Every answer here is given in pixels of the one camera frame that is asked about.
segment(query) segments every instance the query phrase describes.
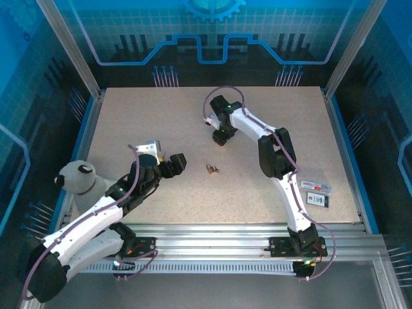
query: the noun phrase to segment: metal frame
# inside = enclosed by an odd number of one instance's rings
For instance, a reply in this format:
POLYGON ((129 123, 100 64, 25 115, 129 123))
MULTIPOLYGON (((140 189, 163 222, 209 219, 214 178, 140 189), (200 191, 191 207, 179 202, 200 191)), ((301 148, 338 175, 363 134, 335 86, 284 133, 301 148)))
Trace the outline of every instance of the metal frame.
MULTIPOLYGON (((368 221, 359 184, 356 182, 355 173, 351 168, 347 148, 345 147, 342 129, 337 121, 336 113, 331 98, 341 82, 346 70, 349 68, 354 56, 365 40, 373 23, 380 14, 386 0, 371 0, 362 21, 358 25, 354 36, 346 48, 342 59, 339 61, 332 77, 326 87, 325 104, 329 112, 333 130, 341 150, 344 165, 347 168, 348 178, 352 186, 355 202, 364 218, 364 223, 356 224, 330 224, 329 228, 337 238, 337 257, 339 261, 371 261, 377 276, 386 308, 406 308, 406 303, 397 283, 394 269, 391 265, 384 240, 381 235, 371 234, 372 227, 368 221)), ((47 20, 54 29, 57 37, 67 51, 74 66, 95 98, 100 98, 100 90, 84 60, 79 47, 63 21, 61 14, 52 0, 37 0, 47 20)), ((94 116, 88 121, 91 124, 85 132, 81 151, 88 149, 97 123, 100 108, 95 110, 94 116)), ((69 209, 71 198, 66 197, 65 209, 69 209)), ((279 261, 270 257, 265 251, 268 247, 268 238, 273 236, 288 236, 286 225, 129 225, 139 236, 157 237, 156 242, 161 261, 279 261)), ((326 244, 332 247, 330 235, 319 229, 321 236, 325 237, 326 244)), ((23 302, 24 309, 40 308, 36 300, 23 302)))

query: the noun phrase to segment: speckled tabletop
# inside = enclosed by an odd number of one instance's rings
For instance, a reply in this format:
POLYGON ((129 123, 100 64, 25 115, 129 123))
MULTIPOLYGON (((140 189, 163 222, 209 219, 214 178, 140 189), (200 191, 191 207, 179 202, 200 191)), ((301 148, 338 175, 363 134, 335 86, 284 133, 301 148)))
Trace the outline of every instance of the speckled tabletop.
MULTIPOLYGON (((223 147, 212 140, 202 103, 213 88, 109 88, 88 161, 117 180, 134 160, 128 144, 159 140, 166 157, 184 153, 187 168, 162 180, 155 194, 125 223, 286 223, 280 192, 261 172, 258 147, 241 131, 223 147), (210 175, 206 165, 219 174, 210 175)), ((306 205, 320 222, 359 221, 348 179, 319 87, 240 87, 250 112, 289 130, 302 172, 298 180, 332 186, 329 209, 306 205)), ((231 89, 229 102, 240 100, 231 89)))

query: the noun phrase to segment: stuffed toy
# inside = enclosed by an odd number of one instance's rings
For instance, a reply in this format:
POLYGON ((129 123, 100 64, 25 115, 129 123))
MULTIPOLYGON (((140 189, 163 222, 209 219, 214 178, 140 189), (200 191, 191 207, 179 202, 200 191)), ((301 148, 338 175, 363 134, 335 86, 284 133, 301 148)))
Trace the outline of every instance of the stuffed toy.
POLYGON ((97 176, 95 168, 82 160, 68 163, 60 170, 54 182, 60 188, 73 193, 79 214, 94 206, 115 183, 97 176))

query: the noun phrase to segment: purple cable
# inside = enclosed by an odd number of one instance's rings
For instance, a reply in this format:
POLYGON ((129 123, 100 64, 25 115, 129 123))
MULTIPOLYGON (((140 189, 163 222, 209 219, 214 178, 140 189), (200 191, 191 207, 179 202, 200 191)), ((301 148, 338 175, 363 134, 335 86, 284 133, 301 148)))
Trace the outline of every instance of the purple cable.
POLYGON ((140 165, 139 165, 139 157, 138 157, 138 153, 136 151, 136 148, 133 147, 132 145, 128 145, 128 147, 133 151, 133 153, 135 154, 136 157, 136 176, 135 176, 135 180, 133 182, 133 185, 131 186, 130 190, 128 190, 128 192, 121 197, 121 199, 114 201, 113 203, 110 203, 109 205, 95 211, 94 213, 90 213, 87 216, 81 218, 78 222, 74 223, 71 227, 69 227, 67 230, 65 230, 63 232, 63 234, 60 235, 60 237, 56 238, 55 241, 39 256, 39 258, 37 259, 37 261, 34 263, 32 269, 30 270, 26 281, 24 282, 24 286, 23 286, 23 292, 22 292, 22 296, 23 299, 25 301, 29 301, 31 299, 34 298, 34 296, 27 296, 27 290, 28 290, 28 286, 30 284, 30 281, 32 280, 32 277, 34 275, 34 272, 37 270, 37 267, 39 267, 41 261, 44 259, 44 257, 47 255, 47 253, 49 253, 58 243, 61 242, 61 239, 63 239, 64 237, 67 236, 67 234, 69 234, 75 227, 77 227, 79 224, 85 222, 88 218, 92 217, 92 216, 96 216, 98 213, 102 212, 102 211, 106 211, 107 209, 109 209, 110 207, 117 205, 119 203, 121 203, 122 201, 124 201, 135 189, 136 184, 137 184, 137 180, 139 178, 139 172, 140 172, 140 165))
MULTIPOLYGON (((241 90, 239 90, 238 88, 236 88, 236 87, 234 87, 234 86, 220 86, 220 87, 217 87, 217 88, 215 88, 214 90, 212 90, 212 91, 206 96, 205 100, 203 101, 203 118, 204 118, 204 119, 207 119, 207 116, 206 116, 206 103, 207 103, 207 100, 209 99, 209 97, 210 97, 213 93, 215 93, 216 91, 218 91, 219 89, 222 89, 222 88, 230 88, 230 89, 236 90, 236 91, 241 95, 241 98, 242 98, 242 112, 243 112, 243 114, 246 116, 246 118, 248 118, 249 120, 253 121, 253 122, 254 122, 255 124, 257 124, 259 127, 261 127, 262 129, 264 129, 265 131, 267 131, 267 132, 269 132, 270 134, 273 135, 273 137, 275 138, 277 144, 278 144, 279 147, 282 149, 282 152, 285 154, 285 156, 288 158, 289 162, 290 162, 290 163, 295 167, 295 169, 296 169, 296 171, 289 176, 289 181, 292 180, 292 176, 295 175, 295 174, 297 174, 297 173, 300 173, 301 168, 296 164, 296 162, 293 160, 293 158, 288 154, 288 152, 286 151, 286 148, 284 147, 284 145, 282 144, 280 138, 276 135, 276 133, 273 132, 271 129, 267 128, 267 127, 266 127, 264 124, 262 124, 261 122, 257 121, 255 118, 250 117, 250 116, 246 113, 245 96, 244 96, 244 94, 242 93, 241 90)), ((317 275, 315 275, 315 276, 312 276, 312 277, 309 277, 309 278, 298 277, 298 279, 305 279, 305 280, 309 281, 309 280, 312 280, 312 279, 316 279, 316 278, 318 278, 320 275, 322 275, 323 273, 325 273, 325 272, 327 271, 327 269, 330 267, 330 265, 333 263, 333 261, 334 261, 334 259, 335 259, 335 257, 336 257, 336 249, 337 249, 336 239, 335 239, 335 235, 333 234, 333 232, 332 232, 330 229, 328 229, 327 227, 325 227, 325 226, 324 226, 323 224, 321 224, 321 223, 317 223, 315 220, 311 219, 307 214, 304 213, 303 208, 302 208, 302 206, 301 206, 300 203, 299 203, 299 200, 298 200, 298 198, 297 198, 297 194, 296 194, 296 192, 295 192, 295 188, 294 188, 294 186, 293 186, 292 183, 290 184, 290 188, 292 189, 292 193, 293 193, 293 195, 294 195, 294 199, 295 199, 297 208, 299 209, 299 212, 302 214, 302 216, 304 216, 309 222, 311 222, 311 223, 313 223, 313 224, 321 227, 322 229, 326 230, 326 231, 330 234, 330 236, 332 237, 332 241, 333 241, 333 254, 332 254, 332 257, 330 258, 329 263, 327 264, 327 266, 326 266, 321 272, 319 272, 319 273, 318 273, 317 275)))
POLYGON ((146 256, 150 256, 151 254, 153 254, 153 257, 150 259, 150 261, 147 262, 146 265, 144 265, 142 267, 142 269, 140 269, 138 272, 136 272, 133 275, 130 276, 125 276, 124 278, 118 276, 117 280, 124 280, 127 281, 128 279, 131 279, 133 277, 136 277, 137 275, 140 275, 147 267, 149 267, 149 265, 155 260, 156 256, 158 255, 159 251, 157 251, 156 249, 150 251, 150 252, 146 252, 145 254, 142 254, 141 256, 138 257, 134 257, 132 259, 124 259, 123 261, 128 261, 128 262, 132 262, 132 261, 138 261, 139 259, 145 258, 146 256))

